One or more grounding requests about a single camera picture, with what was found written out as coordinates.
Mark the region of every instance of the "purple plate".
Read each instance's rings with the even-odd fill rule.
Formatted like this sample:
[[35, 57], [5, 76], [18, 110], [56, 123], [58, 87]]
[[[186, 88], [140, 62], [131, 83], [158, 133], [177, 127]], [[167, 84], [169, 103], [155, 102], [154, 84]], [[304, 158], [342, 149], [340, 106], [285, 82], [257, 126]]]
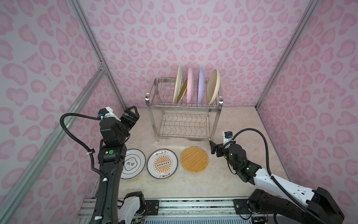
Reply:
[[199, 77], [198, 77], [198, 104], [202, 104], [204, 95], [204, 70], [202, 68], [199, 69]]

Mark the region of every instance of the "gold woven plate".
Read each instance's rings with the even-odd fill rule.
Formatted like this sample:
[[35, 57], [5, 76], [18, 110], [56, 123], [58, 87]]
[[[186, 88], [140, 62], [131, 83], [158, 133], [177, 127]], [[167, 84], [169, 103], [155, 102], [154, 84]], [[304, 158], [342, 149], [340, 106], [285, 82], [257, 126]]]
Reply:
[[183, 99], [185, 93], [187, 92], [187, 88], [188, 88], [188, 79], [185, 80], [184, 85], [179, 93], [179, 96], [176, 100], [177, 104], [180, 103], [180, 101]]
[[209, 163], [208, 154], [201, 148], [192, 146], [182, 153], [182, 165], [191, 173], [200, 173]]

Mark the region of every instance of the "black cable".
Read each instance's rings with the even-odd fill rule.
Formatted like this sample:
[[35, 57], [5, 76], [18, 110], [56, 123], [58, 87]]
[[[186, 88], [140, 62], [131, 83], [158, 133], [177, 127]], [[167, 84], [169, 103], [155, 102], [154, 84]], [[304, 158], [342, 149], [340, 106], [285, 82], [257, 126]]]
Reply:
[[251, 216], [252, 216], [252, 211], [250, 210], [251, 213], [250, 213], [250, 216], [249, 216], [248, 218], [243, 218], [243, 217], [241, 216], [241, 214], [240, 214], [240, 209], [241, 209], [242, 207], [239, 207], [239, 211], [238, 211], [239, 216], [240, 216], [243, 220], [249, 220], [249, 219], [251, 218]]
[[[121, 201], [121, 200], [119, 200], [119, 199], [117, 199], [117, 201], [120, 202], [120, 203], [122, 203], [122, 205], [123, 205], [123, 201]], [[122, 206], [121, 206], [121, 205], [118, 205], [118, 203], [117, 203], [117, 207], [120, 208], [120, 207], [122, 207]]]
[[277, 213], [274, 213], [274, 221], [275, 221], [275, 224], [278, 224], [278, 223], [277, 223], [276, 216], [277, 216]]
[[128, 139], [131, 137], [131, 133], [129, 133], [128, 138], [124, 141], [124, 143], [126, 143], [126, 141], [128, 141]]
[[[88, 118], [88, 119], [92, 119], [92, 120], [101, 120], [101, 118], [98, 117], [91, 117], [91, 116], [86, 116], [83, 114], [76, 114], [76, 113], [66, 113], [63, 114], [60, 117], [60, 125], [61, 128], [64, 130], [64, 132], [70, 137], [72, 138], [75, 142], [77, 142], [78, 144], [82, 145], [87, 152], [91, 152], [89, 154], [89, 158], [91, 160], [91, 170], [96, 172], [97, 174], [99, 174], [99, 176], [101, 177], [101, 179], [103, 180], [104, 178], [106, 178], [106, 175], [100, 171], [99, 169], [95, 168], [95, 160], [93, 158], [93, 152], [94, 150], [91, 150], [84, 142], [82, 142], [81, 140], [79, 140], [78, 138], [76, 138], [66, 127], [65, 123], [64, 123], [64, 119], [67, 116], [78, 116], [78, 117], [82, 117], [82, 118]], [[108, 190], [108, 181], [102, 181], [103, 184], [103, 194], [102, 194], [102, 201], [101, 201], [101, 205], [100, 205], [100, 209], [98, 210], [98, 216], [103, 216], [103, 212], [105, 209], [105, 205], [106, 205], [106, 197], [107, 197], [107, 190]], [[97, 220], [97, 224], [100, 224], [102, 222], [101, 219]]]
[[230, 168], [230, 165], [229, 165], [229, 161], [227, 161], [227, 166], [229, 167], [229, 170], [230, 170], [230, 172], [232, 173], [232, 174], [237, 174], [237, 171], [235, 171], [235, 173], [233, 173], [232, 171], [231, 171], [231, 168]]
[[326, 224], [325, 221], [323, 221], [321, 218], [319, 218], [317, 215], [315, 215], [313, 212], [311, 212], [310, 210], [308, 210], [306, 207], [304, 207], [301, 203], [298, 202], [298, 200], [296, 200], [290, 193], [288, 193], [284, 187], [281, 186], [281, 184], [276, 180], [276, 178], [274, 176], [272, 176], [272, 173], [270, 171], [270, 164], [269, 164], [269, 147], [267, 146], [267, 141], [266, 141], [266, 138], [265, 136], [257, 129], [254, 129], [254, 128], [245, 128], [245, 129], [242, 129], [241, 131], [239, 131], [238, 133], [236, 133], [234, 135], [234, 137], [232, 138], [232, 140], [234, 140], [239, 134], [241, 134], [242, 132], [244, 131], [255, 131], [257, 133], [259, 133], [265, 143], [265, 151], [266, 151], [266, 168], [267, 168], [267, 172], [268, 174], [271, 176], [271, 179], [274, 181], [274, 183], [278, 186], [279, 189], [281, 189], [281, 191], [283, 193], [285, 193], [287, 195], [287, 197], [289, 197], [289, 199], [291, 199], [291, 201], [293, 201], [300, 209], [302, 209], [304, 212], [310, 214], [313, 218], [315, 218], [318, 222], [322, 223], [322, 224]]

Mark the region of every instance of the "woven placemat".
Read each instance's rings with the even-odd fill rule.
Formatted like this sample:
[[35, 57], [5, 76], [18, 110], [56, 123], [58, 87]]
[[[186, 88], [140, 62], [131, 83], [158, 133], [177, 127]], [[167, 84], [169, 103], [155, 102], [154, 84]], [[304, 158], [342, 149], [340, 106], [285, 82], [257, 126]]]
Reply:
[[209, 157], [203, 149], [192, 146], [184, 150], [181, 161], [184, 169], [191, 173], [199, 173], [208, 166]]

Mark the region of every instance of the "white plate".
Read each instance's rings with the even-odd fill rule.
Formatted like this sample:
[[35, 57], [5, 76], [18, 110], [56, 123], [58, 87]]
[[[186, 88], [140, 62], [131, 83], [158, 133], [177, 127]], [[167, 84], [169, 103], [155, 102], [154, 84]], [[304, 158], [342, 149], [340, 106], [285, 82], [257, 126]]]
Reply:
[[137, 149], [129, 149], [124, 158], [121, 179], [130, 179], [137, 176], [144, 168], [145, 155]]
[[208, 105], [214, 102], [216, 96], [218, 95], [219, 88], [220, 88], [220, 73], [217, 69], [214, 69], [210, 75], [210, 79], [206, 90], [206, 100], [208, 101]]
[[169, 149], [160, 149], [150, 155], [147, 162], [148, 173], [157, 179], [165, 179], [174, 174], [178, 167], [178, 158]]
[[176, 81], [175, 81], [175, 88], [174, 88], [174, 94], [173, 94], [173, 104], [176, 102], [176, 99], [179, 95], [180, 91], [180, 84], [182, 83], [182, 68], [180, 67], [180, 64], [178, 64], [178, 74], [176, 75]]

